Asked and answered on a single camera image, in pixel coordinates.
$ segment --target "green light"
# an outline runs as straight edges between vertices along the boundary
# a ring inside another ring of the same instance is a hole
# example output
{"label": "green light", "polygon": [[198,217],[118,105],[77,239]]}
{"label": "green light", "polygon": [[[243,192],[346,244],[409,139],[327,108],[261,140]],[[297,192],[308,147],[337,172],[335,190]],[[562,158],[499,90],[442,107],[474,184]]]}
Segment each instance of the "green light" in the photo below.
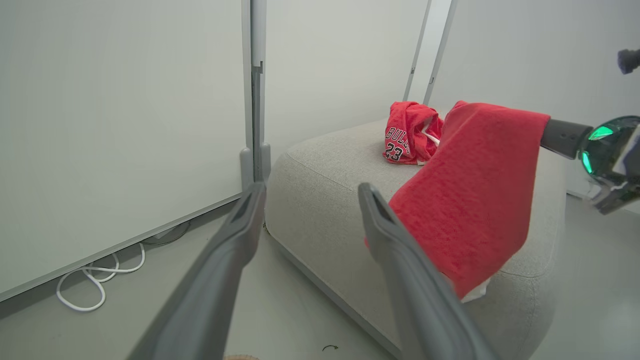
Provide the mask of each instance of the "green light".
{"label": "green light", "polygon": [[593,172],[591,169],[591,162],[589,161],[589,153],[586,151],[582,152],[582,164],[589,174]]}
{"label": "green light", "polygon": [[595,131],[593,131],[591,135],[589,135],[589,140],[602,139],[611,134],[613,134],[613,130],[609,129],[606,126],[600,126],[599,128],[595,129]]}

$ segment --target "number 23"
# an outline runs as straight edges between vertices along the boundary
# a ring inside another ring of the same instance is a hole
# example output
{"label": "number 23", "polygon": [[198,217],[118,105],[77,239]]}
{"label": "number 23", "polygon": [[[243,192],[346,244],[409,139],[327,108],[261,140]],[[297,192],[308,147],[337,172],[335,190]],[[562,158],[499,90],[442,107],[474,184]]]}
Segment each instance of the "number 23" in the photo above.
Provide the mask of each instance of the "number 23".
{"label": "number 23", "polygon": [[385,150],[385,156],[387,157],[387,159],[398,161],[400,160],[400,156],[402,156],[402,148],[394,146],[393,143],[388,143],[387,149]]}

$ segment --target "gray floor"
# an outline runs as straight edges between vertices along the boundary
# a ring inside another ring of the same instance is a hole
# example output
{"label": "gray floor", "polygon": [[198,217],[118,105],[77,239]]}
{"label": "gray floor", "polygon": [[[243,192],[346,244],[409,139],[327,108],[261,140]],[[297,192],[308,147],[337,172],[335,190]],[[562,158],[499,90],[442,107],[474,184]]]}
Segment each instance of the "gray floor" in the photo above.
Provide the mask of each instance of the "gray floor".
{"label": "gray floor", "polygon": [[[226,211],[196,219],[175,243],[147,247],[140,270],[105,284],[107,301],[97,311],[76,313],[61,305],[55,281],[0,303],[0,358],[125,358]],[[568,199],[559,304],[534,359],[638,358],[639,220],[625,211],[601,217]],[[136,265],[137,253],[137,247],[123,251],[123,267]],[[64,293],[70,300],[81,306],[97,301],[97,290],[81,275],[69,283]],[[321,351],[326,345],[338,349]],[[392,359],[265,237],[243,272],[227,352],[261,360]]]}

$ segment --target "red cloth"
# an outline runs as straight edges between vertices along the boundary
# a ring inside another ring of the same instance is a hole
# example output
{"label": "red cloth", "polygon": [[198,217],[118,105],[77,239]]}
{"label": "red cloth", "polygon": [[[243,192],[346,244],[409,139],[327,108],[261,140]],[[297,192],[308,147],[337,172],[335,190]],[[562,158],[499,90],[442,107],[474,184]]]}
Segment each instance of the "red cloth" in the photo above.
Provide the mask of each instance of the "red cloth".
{"label": "red cloth", "polygon": [[390,163],[424,165],[438,149],[434,139],[440,140],[441,133],[442,119],[434,109],[413,101],[394,102],[382,155]]}
{"label": "red cloth", "polygon": [[445,118],[438,151],[389,202],[461,299],[527,238],[548,120],[459,101]]}

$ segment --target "fabric upholstery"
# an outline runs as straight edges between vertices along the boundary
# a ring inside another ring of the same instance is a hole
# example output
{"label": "fabric upholstery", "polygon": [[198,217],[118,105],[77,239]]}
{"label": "fabric upholstery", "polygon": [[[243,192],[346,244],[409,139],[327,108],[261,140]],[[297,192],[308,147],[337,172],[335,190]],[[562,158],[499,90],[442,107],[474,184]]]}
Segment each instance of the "fabric upholstery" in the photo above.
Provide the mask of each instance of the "fabric upholstery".
{"label": "fabric upholstery", "polygon": [[[389,200],[419,170],[380,156],[385,124],[381,120],[307,140],[279,157],[269,177],[266,225],[332,295],[400,347],[381,270],[362,240],[356,192],[367,181]],[[553,318],[564,191],[563,160],[541,149],[527,241],[492,277],[487,294],[465,304],[504,359],[528,359]]]}

